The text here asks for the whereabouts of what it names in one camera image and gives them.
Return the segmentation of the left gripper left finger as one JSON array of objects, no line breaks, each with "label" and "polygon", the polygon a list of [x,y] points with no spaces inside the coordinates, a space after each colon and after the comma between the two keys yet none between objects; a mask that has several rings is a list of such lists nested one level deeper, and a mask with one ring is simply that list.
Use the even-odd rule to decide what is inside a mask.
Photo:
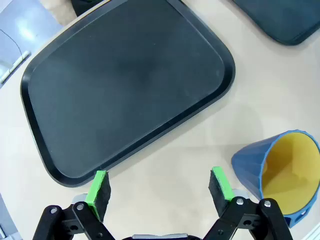
[{"label": "left gripper left finger", "polygon": [[49,205],[43,210],[33,239],[71,240],[74,235],[85,234],[89,240],[113,240],[103,224],[110,197],[108,172],[98,170],[84,201],[66,209]]}]

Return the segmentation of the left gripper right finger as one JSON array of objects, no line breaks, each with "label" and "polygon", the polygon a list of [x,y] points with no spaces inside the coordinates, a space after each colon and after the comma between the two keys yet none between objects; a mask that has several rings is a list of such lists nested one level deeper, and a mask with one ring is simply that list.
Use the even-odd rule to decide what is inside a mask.
[{"label": "left gripper right finger", "polygon": [[255,240],[291,240],[287,222],[272,198],[255,203],[236,196],[222,167],[210,171],[208,189],[218,219],[204,236],[205,240],[231,240],[238,229],[248,230]]}]

